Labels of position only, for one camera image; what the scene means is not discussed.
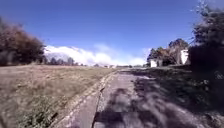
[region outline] lawn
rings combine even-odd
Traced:
[[[72,66],[0,68],[0,127],[45,128],[75,96],[115,69]]]

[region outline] distant tree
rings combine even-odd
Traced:
[[[99,64],[95,64],[94,67],[99,67]]]
[[[67,63],[68,63],[68,65],[72,66],[72,65],[74,65],[74,60],[71,57],[69,57],[67,60]]]
[[[51,58],[50,65],[58,65],[57,60],[54,57]]]
[[[58,65],[66,65],[66,63],[65,63],[64,60],[62,60],[62,59],[58,59],[58,60],[57,60],[57,64],[58,64]]]

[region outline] white house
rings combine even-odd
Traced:
[[[186,64],[187,59],[188,59],[188,50],[181,50],[180,51],[180,59],[181,59],[181,64]]]

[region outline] dirt path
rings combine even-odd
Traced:
[[[154,78],[119,72],[102,91],[93,128],[204,128],[165,92]]]

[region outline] road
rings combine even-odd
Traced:
[[[155,78],[120,71],[87,101],[71,128],[204,128],[194,114],[166,98],[161,86]]]

